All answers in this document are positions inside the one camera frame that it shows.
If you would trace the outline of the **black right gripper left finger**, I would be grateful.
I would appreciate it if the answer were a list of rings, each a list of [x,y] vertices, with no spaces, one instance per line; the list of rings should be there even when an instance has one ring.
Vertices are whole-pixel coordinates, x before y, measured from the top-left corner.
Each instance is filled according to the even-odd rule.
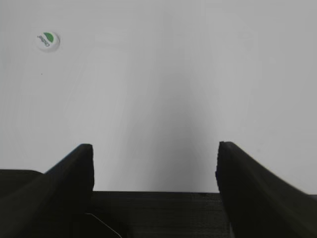
[[[2,238],[70,238],[73,218],[84,214],[94,178],[93,147],[80,144],[45,173],[1,169]]]

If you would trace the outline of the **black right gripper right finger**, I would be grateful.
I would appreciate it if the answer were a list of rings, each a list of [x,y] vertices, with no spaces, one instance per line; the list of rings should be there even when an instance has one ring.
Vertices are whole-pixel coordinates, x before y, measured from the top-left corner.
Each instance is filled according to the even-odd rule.
[[[219,142],[216,182],[235,238],[315,238],[317,200],[233,142]]]

